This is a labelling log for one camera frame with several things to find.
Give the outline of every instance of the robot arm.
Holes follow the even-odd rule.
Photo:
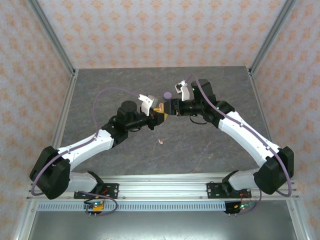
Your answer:
[[[186,91],[186,85],[178,83],[175,88],[178,92],[181,86]],[[284,171],[270,148],[277,150],[278,156],[285,165],[290,178],[294,175],[294,153],[289,147],[281,149],[278,145],[268,141],[251,126],[249,126],[235,109],[225,101],[217,101],[211,84],[206,79],[200,79],[199,83],[213,105],[227,116],[237,120],[240,124],[224,117],[213,109],[204,99],[197,83],[191,83],[194,99],[171,99],[164,103],[164,112],[177,116],[203,116],[203,119],[216,128],[219,128],[234,140],[236,140],[255,160],[259,168],[248,171],[234,171],[224,178],[222,187],[229,195],[233,191],[259,188],[267,194],[273,194],[287,180]],[[256,133],[268,147],[265,147],[252,133],[243,127],[248,126]]]
[[[143,102],[140,112],[137,111],[135,102],[124,101],[118,108],[117,114],[97,133],[58,149],[52,146],[46,147],[33,167],[30,179],[35,181],[48,162],[65,153],[43,172],[36,186],[48,199],[55,199],[65,191],[101,194],[104,183],[94,172],[77,173],[72,170],[90,157],[119,145],[128,137],[129,132],[144,126],[153,130],[155,126],[165,121],[166,114],[155,107],[157,104],[155,97],[140,95],[139,100]]]

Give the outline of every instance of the gray table surface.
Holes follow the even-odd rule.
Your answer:
[[[230,103],[248,124],[267,137],[244,66],[81,69],[61,146],[75,143],[95,132],[93,101],[104,88],[120,87],[137,94],[153,95],[163,102],[164,92],[179,97],[174,85],[191,73],[208,79],[217,100]],[[118,90],[104,93],[96,106],[99,126],[116,115],[125,100],[141,104],[134,96]],[[130,132],[123,143],[91,157],[76,167],[75,172],[90,170],[100,176],[217,173],[244,171],[256,166],[236,141],[213,125],[196,125],[188,117],[169,116],[153,131],[144,127],[139,132]]]

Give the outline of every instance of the purple ball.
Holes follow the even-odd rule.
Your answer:
[[[172,94],[171,92],[169,91],[166,91],[164,94],[163,94],[163,97],[165,100],[170,100],[172,98]]]

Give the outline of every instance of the black bracket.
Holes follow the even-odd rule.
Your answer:
[[[103,183],[101,193],[97,193],[99,195],[107,196],[113,199],[118,198],[119,193],[119,183]],[[91,199],[91,195],[85,195],[80,192],[75,192],[73,195],[74,199]]]
[[[223,183],[222,182],[209,182],[206,184],[206,192],[208,195],[208,199],[240,199],[241,193],[242,198],[247,199],[248,197],[245,195],[247,194],[251,198],[251,191],[248,191],[247,189],[242,189],[240,191],[233,190],[231,192],[226,192],[223,189]]]

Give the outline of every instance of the orange patterned wall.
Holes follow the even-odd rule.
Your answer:
[[[27,1],[0,1],[0,239],[13,239],[69,79]]]
[[[250,67],[285,0],[40,0],[76,68]]]
[[[298,0],[254,76],[272,139],[295,153],[295,179],[320,236],[320,4]]]

